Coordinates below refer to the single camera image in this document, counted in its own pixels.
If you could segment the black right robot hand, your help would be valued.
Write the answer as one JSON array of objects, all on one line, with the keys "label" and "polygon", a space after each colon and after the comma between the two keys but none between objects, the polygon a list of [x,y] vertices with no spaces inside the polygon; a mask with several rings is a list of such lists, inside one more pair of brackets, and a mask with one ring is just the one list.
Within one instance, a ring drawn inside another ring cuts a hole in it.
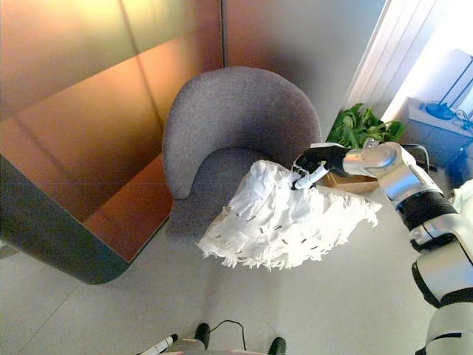
[{"label": "black right robot hand", "polygon": [[328,172],[346,177],[343,161],[350,149],[337,143],[314,143],[293,163],[292,171],[300,178],[293,182],[292,190],[312,186]]}]

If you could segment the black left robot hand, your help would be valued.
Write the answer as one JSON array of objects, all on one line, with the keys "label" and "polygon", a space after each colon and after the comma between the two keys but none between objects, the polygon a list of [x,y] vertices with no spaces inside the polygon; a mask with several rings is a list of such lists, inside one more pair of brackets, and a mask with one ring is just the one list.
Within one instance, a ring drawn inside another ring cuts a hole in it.
[{"label": "black left robot hand", "polygon": [[166,337],[164,340],[153,346],[152,354],[161,354],[166,351],[173,343],[178,340],[177,334],[172,334],[169,337]]}]

